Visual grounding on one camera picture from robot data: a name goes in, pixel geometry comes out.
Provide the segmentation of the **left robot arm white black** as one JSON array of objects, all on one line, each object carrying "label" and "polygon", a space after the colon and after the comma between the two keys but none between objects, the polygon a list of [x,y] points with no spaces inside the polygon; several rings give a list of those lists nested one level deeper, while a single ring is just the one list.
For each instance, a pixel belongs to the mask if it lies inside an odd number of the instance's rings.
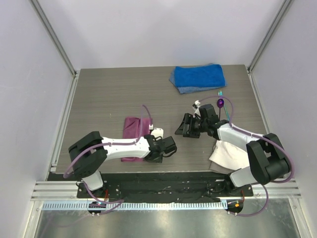
[{"label": "left robot arm white black", "polygon": [[111,139],[102,137],[98,131],[90,132],[68,148],[71,164],[63,177],[66,179],[74,176],[83,182],[93,197],[102,197],[106,186],[99,170],[100,166],[113,159],[132,157],[161,163],[163,158],[168,158],[177,151],[173,137],[162,136],[161,128],[131,139]]}]

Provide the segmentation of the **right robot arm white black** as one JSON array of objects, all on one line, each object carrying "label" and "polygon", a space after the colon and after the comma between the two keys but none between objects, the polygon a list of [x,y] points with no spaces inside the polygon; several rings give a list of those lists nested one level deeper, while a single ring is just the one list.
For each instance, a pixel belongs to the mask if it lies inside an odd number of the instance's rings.
[{"label": "right robot arm white black", "polygon": [[239,193],[242,186],[278,182],[286,174],[292,175],[292,163],[283,149],[277,135],[255,134],[234,126],[228,120],[219,119],[213,105],[194,106],[194,114],[186,113],[176,135],[199,138],[207,133],[219,141],[228,142],[245,151],[249,166],[228,174],[224,191],[230,196]]}]

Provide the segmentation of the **magenta satin napkin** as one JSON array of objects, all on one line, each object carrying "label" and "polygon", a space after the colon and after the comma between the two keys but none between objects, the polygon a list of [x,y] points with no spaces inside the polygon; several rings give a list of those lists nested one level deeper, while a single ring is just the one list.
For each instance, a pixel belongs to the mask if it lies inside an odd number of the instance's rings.
[{"label": "magenta satin napkin", "polygon": [[123,139],[133,139],[150,133],[149,118],[126,117],[123,126]]}]

